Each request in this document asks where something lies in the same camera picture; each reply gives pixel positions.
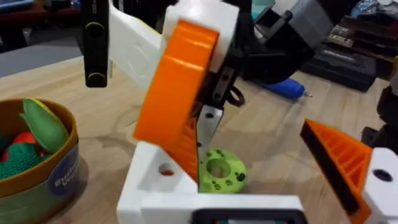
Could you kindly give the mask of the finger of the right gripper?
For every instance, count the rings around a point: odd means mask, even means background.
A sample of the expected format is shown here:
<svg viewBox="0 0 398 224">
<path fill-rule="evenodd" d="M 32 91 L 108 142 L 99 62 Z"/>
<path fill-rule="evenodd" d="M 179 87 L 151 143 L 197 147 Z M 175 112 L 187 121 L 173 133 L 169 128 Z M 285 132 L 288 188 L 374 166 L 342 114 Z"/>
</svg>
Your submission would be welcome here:
<svg viewBox="0 0 398 224">
<path fill-rule="evenodd" d="M 224 104 L 240 106 L 240 91 L 234 86 L 238 73 L 225 67 L 209 73 L 200 92 L 201 108 L 197 119 L 197 149 L 207 150 L 223 117 Z"/>
<path fill-rule="evenodd" d="M 166 9 L 165 38 L 134 138 L 177 145 L 207 72 L 217 72 L 235 33 L 239 8 L 223 1 L 179 1 Z"/>
</svg>

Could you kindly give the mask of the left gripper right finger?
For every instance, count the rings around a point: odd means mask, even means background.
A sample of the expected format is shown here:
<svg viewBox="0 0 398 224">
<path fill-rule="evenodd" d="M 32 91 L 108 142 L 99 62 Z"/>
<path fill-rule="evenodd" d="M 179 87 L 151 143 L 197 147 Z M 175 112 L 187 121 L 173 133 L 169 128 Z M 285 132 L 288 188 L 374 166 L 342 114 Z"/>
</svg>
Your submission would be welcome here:
<svg viewBox="0 0 398 224">
<path fill-rule="evenodd" d="M 397 223 L 397 139 L 374 146 L 306 119 L 300 132 L 351 223 Z"/>
</svg>

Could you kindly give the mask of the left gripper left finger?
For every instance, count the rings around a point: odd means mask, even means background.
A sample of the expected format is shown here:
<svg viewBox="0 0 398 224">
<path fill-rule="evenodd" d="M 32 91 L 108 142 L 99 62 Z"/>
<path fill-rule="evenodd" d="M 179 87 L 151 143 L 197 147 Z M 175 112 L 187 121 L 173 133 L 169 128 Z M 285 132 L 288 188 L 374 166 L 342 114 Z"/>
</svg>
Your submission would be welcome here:
<svg viewBox="0 0 398 224">
<path fill-rule="evenodd" d="M 197 183 L 159 146 L 137 143 L 117 205 L 119 223 L 143 223 L 141 205 L 151 193 L 196 193 Z"/>
</svg>

